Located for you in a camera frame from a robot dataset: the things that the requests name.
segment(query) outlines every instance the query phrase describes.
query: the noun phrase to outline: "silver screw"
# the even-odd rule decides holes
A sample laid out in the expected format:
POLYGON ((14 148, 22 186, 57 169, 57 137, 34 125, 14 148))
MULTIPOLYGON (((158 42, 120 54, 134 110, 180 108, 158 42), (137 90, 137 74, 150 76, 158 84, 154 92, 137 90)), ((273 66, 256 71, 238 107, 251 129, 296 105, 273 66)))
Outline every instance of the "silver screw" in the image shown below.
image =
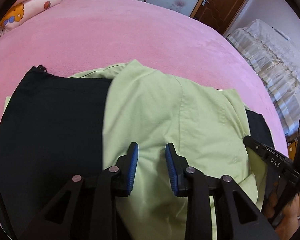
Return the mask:
POLYGON ((186 172, 188 172, 188 173, 194 173, 195 172, 195 168, 194 167, 187 167, 186 168, 186 172))
POLYGON ((73 182, 79 182, 82 179, 82 177, 80 175, 74 175, 72 177, 72 181, 73 182))
POLYGON ((224 175, 224 176, 222 176, 222 179, 223 179, 225 182, 230 182, 230 181, 232 181, 232 178, 231 178, 229 175, 224 175))
POLYGON ((119 167, 118 167, 118 166, 111 166, 111 167, 109 168, 109 171, 110 171, 110 172, 117 172, 117 171, 119 171, 119 167))

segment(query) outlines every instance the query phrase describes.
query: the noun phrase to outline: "black garment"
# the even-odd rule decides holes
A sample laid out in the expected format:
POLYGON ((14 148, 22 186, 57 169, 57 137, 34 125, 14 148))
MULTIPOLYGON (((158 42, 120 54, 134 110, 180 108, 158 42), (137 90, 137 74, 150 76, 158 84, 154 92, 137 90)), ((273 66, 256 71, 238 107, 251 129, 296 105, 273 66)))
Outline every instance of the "black garment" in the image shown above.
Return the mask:
MULTIPOLYGON (((0 123, 0 192, 19 237, 71 179, 102 171, 102 127, 111 80, 63 78, 32 67, 0 123)), ((5 228, 0 209, 0 221, 5 228)))
MULTIPOLYGON (((266 124, 265 119, 263 118, 262 114, 257 114, 255 112, 246 110, 249 128, 251 137, 255 140, 268 145, 274 148, 274 144, 272 141, 271 133, 269 130, 268 125, 266 124)), ((263 203, 265 203, 274 189, 274 182, 279 180, 279 175, 272 169, 272 167, 268 166, 267 170, 267 181, 266 181, 266 191, 265 191, 265 198, 263 203)))

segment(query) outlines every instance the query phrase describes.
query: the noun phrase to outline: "brown door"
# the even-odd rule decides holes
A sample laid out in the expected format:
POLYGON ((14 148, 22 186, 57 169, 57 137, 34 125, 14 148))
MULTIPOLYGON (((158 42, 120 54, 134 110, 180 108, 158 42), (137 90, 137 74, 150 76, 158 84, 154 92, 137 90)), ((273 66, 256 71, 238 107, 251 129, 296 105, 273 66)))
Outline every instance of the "brown door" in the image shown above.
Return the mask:
POLYGON ((223 34, 245 0, 203 0, 194 19, 223 34))

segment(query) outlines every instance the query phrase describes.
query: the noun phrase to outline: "cartoon print blanket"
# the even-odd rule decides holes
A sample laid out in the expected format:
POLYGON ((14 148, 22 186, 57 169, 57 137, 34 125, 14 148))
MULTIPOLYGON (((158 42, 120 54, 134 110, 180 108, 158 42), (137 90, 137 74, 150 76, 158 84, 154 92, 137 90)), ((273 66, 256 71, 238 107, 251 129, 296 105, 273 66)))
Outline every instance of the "cartoon print blanket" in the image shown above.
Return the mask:
POLYGON ((61 0, 17 0, 0 21, 0 37, 61 0))

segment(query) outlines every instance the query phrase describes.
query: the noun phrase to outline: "orange cartoon bear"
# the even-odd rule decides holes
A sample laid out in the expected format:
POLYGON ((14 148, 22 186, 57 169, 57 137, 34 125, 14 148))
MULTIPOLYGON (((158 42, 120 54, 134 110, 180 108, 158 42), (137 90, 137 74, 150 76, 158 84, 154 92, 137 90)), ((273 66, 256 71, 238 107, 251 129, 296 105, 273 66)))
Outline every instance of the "orange cartoon bear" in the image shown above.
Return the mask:
POLYGON ((19 22, 23 18, 25 11, 23 10, 23 3, 19 3, 9 9, 0 21, 0 26, 5 27, 5 25, 13 22, 19 22))

